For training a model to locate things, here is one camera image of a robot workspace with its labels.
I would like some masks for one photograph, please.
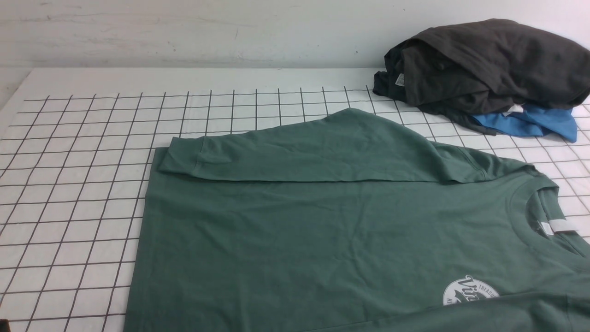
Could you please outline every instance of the clothing tag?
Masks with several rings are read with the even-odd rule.
[[[553,235],[553,230],[551,229],[551,225],[549,225],[548,223],[545,223],[545,222],[540,222],[540,224],[541,224],[541,227],[543,227],[545,234]]]
[[[514,104],[512,105],[512,107],[505,111],[504,113],[502,113],[503,116],[509,116],[512,113],[524,113],[525,109],[522,108],[522,106],[518,105],[518,104]]]
[[[571,232],[571,231],[578,231],[578,227],[573,222],[565,219],[553,219],[549,221],[549,225],[551,229],[557,232]]]
[[[395,85],[405,86],[404,74],[399,74],[398,79],[395,81]]]

